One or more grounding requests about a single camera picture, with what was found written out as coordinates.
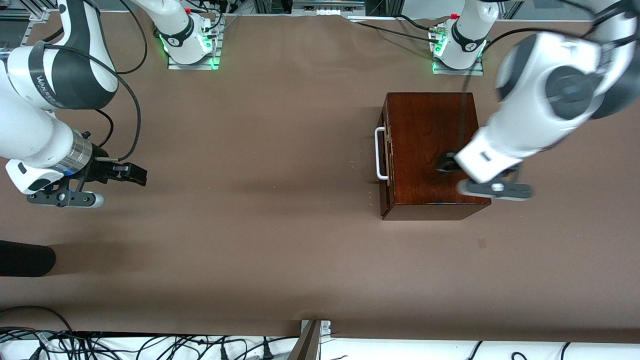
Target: black foam object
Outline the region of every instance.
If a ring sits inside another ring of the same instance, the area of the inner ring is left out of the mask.
[[[43,245],[0,240],[0,276],[43,276],[56,263],[56,253]]]

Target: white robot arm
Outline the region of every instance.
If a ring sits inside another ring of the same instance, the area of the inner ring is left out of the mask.
[[[196,63],[213,50],[210,19],[185,11],[178,0],[131,1],[153,20],[164,48],[177,63]]]
[[[593,33],[588,39],[537,33],[511,50],[496,79],[500,110],[454,157],[471,177],[458,185],[461,193],[528,199],[528,185],[506,180],[514,167],[640,96],[640,1],[574,3],[597,14]]]
[[[178,0],[134,0],[155,22],[169,55],[194,63],[211,52],[211,21]],[[100,11],[91,0],[58,0],[64,36],[54,45],[89,54],[111,70]],[[147,171],[118,164],[107,152],[55,116],[56,109],[101,109],[118,81],[102,65],[44,42],[0,49],[0,156],[14,185],[36,204],[96,208],[100,194],[82,192],[87,182],[130,181],[146,185]],[[70,180],[79,181],[69,189]]]

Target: metal handle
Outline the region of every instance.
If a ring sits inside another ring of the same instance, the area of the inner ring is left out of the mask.
[[[378,150],[380,148],[380,146],[378,145],[378,133],[384,130],[384,126],[377,127],[376,131],[373,133],[373,138],[376,139],[376,175],[378,176],[378,179],[387,181],[389,180],[389,176],[380,173],[380,152]]]

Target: wooden box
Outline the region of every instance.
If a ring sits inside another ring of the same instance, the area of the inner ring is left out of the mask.
[[[458,193],[458,182],[468,178],[464,172],[443,176],[437,171],[446,150],[459,150],[462,116],[466,144],[478,129],[472,94],[387,94],[376,132],[380,172],[388,176],[380,181],[384,220],[462,220],[491,204],[491,199]]]

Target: table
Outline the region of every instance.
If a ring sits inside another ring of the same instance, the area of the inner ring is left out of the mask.
[[[52,18],[32,42],[58,28]],[[241,17],[220,70],[187,72],[165,69],[142,18],[153,45],[126,80],[144,116],[131,161],[148,185],[89,184],[102,208],[56,209],[28,204],[1,172],[3,239],[59,257],[57,275],[0,279],[2,307],[53,307],[78,330],[284,335],[327,318],[341,336],[637,341],[640,103],[527,160],[532,200],[496,200],[461,222],[383,222],[372,136],[385,94],[462,84],[432,75],[424,42],[341,17]],[[135,24],[102,21],[117,68],[131,68]],[[498,108],[496,68],[522,37],[492,47],[471,81],[481,124]],[[105,110],[118,156],[134,107],[120,89]],[[108,129],[92,111],[58,116],[96,138]],[[3,320],[59,326],[35,313]]]

